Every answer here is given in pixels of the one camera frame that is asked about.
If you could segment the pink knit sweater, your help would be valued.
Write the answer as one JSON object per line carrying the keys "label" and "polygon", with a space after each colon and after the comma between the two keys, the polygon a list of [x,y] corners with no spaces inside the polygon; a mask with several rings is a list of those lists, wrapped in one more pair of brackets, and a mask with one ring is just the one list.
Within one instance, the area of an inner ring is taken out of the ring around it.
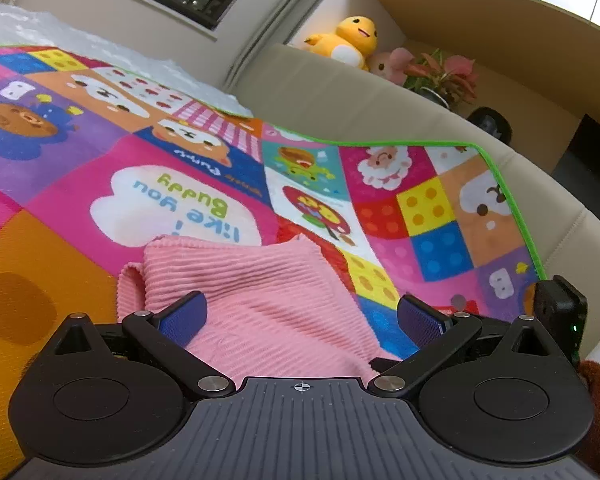
{"label": "pink knit sweater", "polygon": [[118,276],[117,315],[158,313],[189,292],[207,300],[186,350],[228,376],[358,377],[391,359],[321,249],[303,235],[238,246],[160,236]]}

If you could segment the colourful cartoon play mat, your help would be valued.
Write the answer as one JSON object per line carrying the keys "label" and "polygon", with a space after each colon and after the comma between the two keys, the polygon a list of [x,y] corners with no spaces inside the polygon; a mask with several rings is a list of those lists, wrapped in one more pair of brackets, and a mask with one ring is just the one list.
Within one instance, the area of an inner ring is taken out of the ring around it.
{"label": "colourful cartoon play mat", "polygon": [[0,47],[0,477],[21,460],[23,370],[70,312],[120,320],[118,276],[152,240],[299,235],[393,358],[417,350],[402,295],[509,321],[545,275],[476,144],[321,140],[59,48]]}

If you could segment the black round object on shelf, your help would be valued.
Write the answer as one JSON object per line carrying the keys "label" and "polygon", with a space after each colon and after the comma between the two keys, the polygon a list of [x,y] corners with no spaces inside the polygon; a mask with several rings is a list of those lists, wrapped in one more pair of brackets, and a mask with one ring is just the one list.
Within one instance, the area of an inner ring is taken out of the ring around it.
{"label": "black round object on shelf", "polygon": [[480,106],[467,117],[468,122],[482,131],[509,145],[513,139],[513,128],[507,119],[491,107]]}

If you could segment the potted red leaf plant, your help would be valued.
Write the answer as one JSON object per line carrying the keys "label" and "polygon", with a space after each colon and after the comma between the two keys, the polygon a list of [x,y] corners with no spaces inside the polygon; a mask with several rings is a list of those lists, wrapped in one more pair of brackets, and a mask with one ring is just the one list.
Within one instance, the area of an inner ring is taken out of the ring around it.
{"label": "potted red leaf plant", "polygon": [[450,110],[477,99],[475,61],[463,55],[444,55],[440,49],[422,53],[404,70],[403,87],[424,96],[434,92]]}

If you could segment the beige sofa backrest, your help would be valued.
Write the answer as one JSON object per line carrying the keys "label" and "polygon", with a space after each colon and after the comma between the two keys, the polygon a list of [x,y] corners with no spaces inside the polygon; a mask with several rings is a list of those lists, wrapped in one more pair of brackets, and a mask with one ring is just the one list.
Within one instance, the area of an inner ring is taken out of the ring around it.
{"label": "beige sofa backrest", "polygon": [[581,356],[600,363],[600,219],[533,162],[411,91],[283,44],[251,61],[230,94],[257,118],[321,140],[465,141],[483,148],[512,191],[543,268],[588,300]]}

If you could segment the pink plush toy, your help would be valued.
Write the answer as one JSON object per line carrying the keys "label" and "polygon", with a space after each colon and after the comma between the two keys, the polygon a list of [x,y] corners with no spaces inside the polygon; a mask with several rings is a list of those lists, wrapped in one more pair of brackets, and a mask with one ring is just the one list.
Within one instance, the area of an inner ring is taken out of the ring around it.
{"label": "pink plush toy", "polygon": [[372,74],[402,87],[407,78],[406,68],[414,59],[413,53],[400,47],[391,52],[375,53],[366,64]]}

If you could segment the yellow duck plush toy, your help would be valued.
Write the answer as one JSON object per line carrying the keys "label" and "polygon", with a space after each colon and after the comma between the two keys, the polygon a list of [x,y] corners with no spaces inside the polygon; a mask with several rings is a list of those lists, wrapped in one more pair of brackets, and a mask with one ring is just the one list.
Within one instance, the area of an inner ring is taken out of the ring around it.
{"label": "yellow duck plush toy", "polygon": [[368,71],[367,59],[377,48],[375,23],[366,16],[349,16],[334,32],[313,34],[303,43],[307,51]]}

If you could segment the white bubble wrap sheet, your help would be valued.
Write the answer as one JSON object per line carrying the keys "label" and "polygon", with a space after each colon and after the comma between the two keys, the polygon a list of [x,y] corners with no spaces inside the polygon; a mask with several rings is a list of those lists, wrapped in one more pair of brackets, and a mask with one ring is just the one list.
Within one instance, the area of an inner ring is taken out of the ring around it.
{"label": "white bubble wrap sheet", "polygon": [[236,96],[190,76],[175,62],[148,58],[133,49],[76,29],[47,12],[32,12],[0,3],[0,47],[7,46],[59,48],[147,76],[223,113],[245,118],[253,116]]}

